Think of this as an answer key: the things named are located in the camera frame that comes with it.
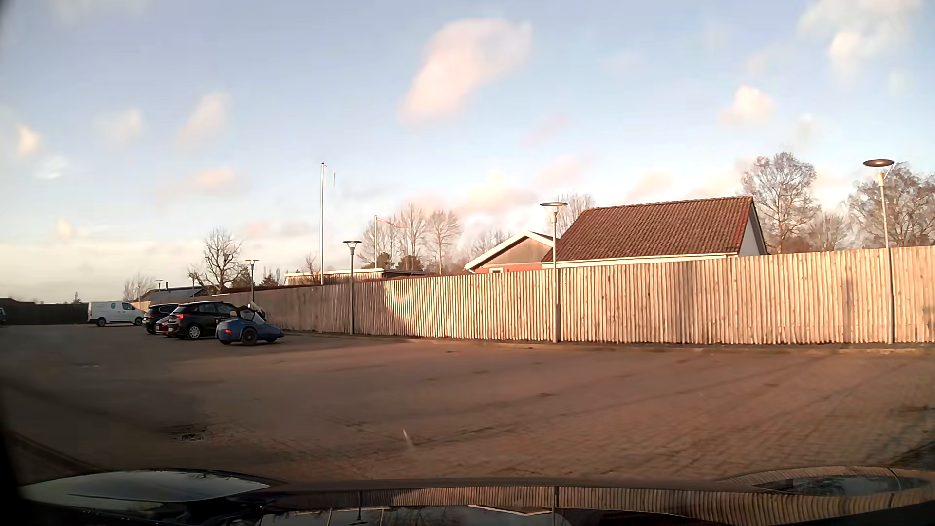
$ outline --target black hatchback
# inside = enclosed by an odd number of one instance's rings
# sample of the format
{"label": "black hatchback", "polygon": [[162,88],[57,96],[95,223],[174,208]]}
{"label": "black hatchback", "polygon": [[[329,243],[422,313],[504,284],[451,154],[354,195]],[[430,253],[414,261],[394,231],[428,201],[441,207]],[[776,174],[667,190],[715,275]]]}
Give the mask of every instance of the black hatchback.
{"label": "black hatchback", "polygon": [[143,315],[143,327],[149,334],[156,333],[156,323],[164,317],[172,314],[179,305],[177,303],[163,303],[161,305],[150,305]]}
{"label": "black hatchback", "polygon": [[217,318],[230,316],[237,307],[223,301],[196,301],[179,305],[165,322],[165,335],[197,340],[203,336],[214,337],[218,326]]}

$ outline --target flagpole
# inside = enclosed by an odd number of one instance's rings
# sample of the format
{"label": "flagpole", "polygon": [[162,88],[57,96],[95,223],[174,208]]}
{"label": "flagpole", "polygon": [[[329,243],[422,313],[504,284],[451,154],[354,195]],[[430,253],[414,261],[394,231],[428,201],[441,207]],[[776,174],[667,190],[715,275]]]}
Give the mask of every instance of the flagpole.
{"label": "flagpole", "polygon": [[322,163],[322,202],[320,206],[322,218],[321,218],[321,221],[319,222],[319,226],[321,227],[321,233],[319,234],[319,242],[321,244],[319,245],[319,252],[318,252],[319,257],[322,260],[321,271],[319,272],[322,285],[324,285],[324,169],[325,168],[328,168],[328,166],[325,163]]}

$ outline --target white van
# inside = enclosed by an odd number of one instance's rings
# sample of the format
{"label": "white van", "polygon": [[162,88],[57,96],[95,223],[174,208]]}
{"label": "white van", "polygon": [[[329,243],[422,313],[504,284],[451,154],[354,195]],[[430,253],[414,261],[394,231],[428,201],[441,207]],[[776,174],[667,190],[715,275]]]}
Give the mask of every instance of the white van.
{"label": "white van", "polygon": [[92,301],[88,303],[88,323],[104,327],[108,323],[142,325],[143,311],[126,301]]}

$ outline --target paved ground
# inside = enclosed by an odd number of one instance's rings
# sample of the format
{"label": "paved ground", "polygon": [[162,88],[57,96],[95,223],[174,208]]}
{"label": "paved ground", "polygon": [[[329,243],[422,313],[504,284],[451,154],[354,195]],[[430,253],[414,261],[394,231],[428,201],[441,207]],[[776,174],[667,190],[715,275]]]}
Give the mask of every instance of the paved ground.
{"label": "paved ground", "polygon": [[88,463],[287,480],[935,469],[931,356],[314,336],[240,347],[84,326],[2,328],[0,349],[8,424],[36,446],[14,447],[24,480],[58,469],[49,448],[71,458],[62,474]]}

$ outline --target blue car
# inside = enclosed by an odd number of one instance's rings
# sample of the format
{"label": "blue car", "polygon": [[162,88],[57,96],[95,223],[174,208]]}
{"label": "blue car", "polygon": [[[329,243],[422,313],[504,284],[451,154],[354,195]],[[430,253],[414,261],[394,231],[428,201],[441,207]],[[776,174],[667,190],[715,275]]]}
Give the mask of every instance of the blue car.
{"label": "blue car", "polygon": [[218,342],[224,345],[230,345],[231,342],[253,345],[257,340],[273,343],[282,338],[282,329],[269,325],[263,319],[264,315],[262,310],[252,306],[237,307],[229,317],[218,319],[215,332]]}

